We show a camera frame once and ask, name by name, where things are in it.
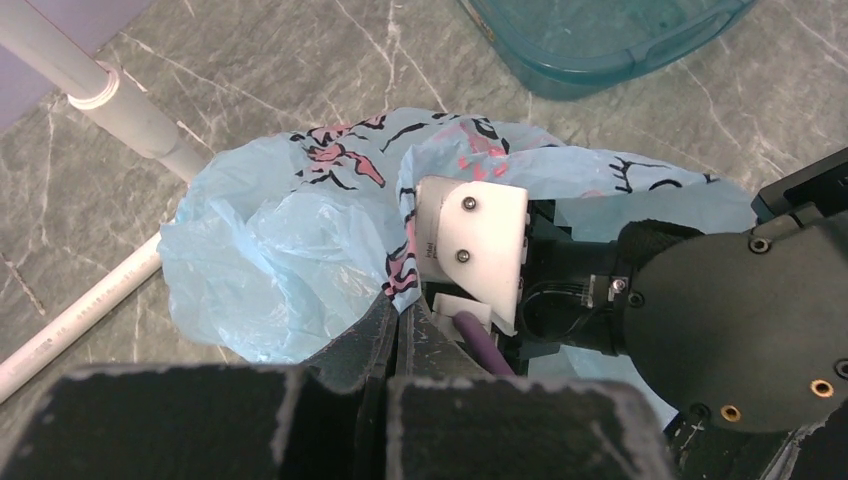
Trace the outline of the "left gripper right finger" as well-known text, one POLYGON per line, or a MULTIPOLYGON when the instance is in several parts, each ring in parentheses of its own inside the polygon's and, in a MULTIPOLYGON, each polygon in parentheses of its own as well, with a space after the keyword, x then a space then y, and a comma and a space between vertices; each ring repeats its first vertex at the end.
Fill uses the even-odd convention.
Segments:
POLYGON ((660 423, 629 384, 495 377, 415 303, 388 383, 391 479, 672 479, 660 423))

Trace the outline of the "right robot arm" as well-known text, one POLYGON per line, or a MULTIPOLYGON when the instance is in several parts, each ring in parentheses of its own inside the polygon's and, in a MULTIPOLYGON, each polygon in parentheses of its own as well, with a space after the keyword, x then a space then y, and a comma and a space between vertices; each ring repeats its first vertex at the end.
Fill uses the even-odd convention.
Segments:
POLYGON ((689 478, 847 475, 847 154, 764 187, 753 228, 658 220, 579 242, 550 200, 429 176, 415 237, 435 322, 496 374, 543 345, 626 355, 678 411, 689 478))

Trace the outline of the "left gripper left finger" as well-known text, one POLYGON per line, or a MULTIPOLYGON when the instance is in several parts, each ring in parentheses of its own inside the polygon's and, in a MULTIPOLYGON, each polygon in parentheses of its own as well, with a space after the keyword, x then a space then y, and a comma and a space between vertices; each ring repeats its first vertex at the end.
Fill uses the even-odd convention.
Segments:
POLYGON ((41 398, 5 479, 367 479, 398 315, 297 365, 102 364, 41 398))

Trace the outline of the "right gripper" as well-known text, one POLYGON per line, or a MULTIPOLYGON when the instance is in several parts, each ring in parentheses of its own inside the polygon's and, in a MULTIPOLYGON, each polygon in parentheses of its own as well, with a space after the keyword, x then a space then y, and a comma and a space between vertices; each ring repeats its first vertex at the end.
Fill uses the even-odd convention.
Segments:
POLYGON ((626 352, 621 313, 626 264, 616 243, 578 242, 557 226, 551 200, 529 201, 517 334, 490 322, 490 309, 453 284, 435 286, 433 322, 491 373, 518 373, 550 345, 618 356, 626 352))

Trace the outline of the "light blue plastic bag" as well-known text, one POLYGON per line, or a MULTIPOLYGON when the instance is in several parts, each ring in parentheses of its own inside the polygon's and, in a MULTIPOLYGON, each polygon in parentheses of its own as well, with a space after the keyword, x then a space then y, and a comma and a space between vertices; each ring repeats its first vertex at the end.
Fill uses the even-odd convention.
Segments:
POLYGON ((705 233, 755 221, 750 195, 708 173, 570 146, 524 123, 399 108, 218 154, 161 229, 173 322, 250 362, 298 363, 380 294, 412 305, 425 253, 412 238, 414 189, 428 175, 553 200, 578 241, 614 240, 643 219, 705 233))

